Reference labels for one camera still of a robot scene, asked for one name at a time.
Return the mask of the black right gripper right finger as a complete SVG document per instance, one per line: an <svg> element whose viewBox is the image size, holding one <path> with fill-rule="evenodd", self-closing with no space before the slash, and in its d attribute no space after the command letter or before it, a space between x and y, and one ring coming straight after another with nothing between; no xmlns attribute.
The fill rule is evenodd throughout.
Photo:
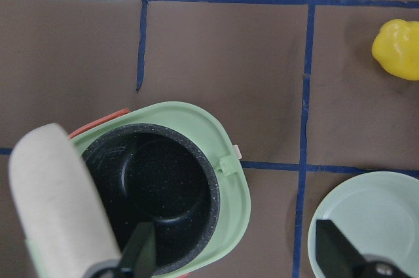
<svg viewBox="0 0 419 278"><path fill-rule="evenodd" d="M343 232L330 219L316 220L315 257L324 277L418 277L414 226L359 223Z"/></svg>

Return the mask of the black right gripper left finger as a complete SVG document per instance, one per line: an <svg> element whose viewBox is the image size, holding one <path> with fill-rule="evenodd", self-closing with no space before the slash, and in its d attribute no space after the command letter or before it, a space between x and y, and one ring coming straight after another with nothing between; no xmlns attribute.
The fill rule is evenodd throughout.
<svg viewBox="0 0 419 278"><path fill-rule="evenodd" d="M118 272L121 277L152 277L155 268L155 225L153 222L140 222L122 252Z"/></svg>

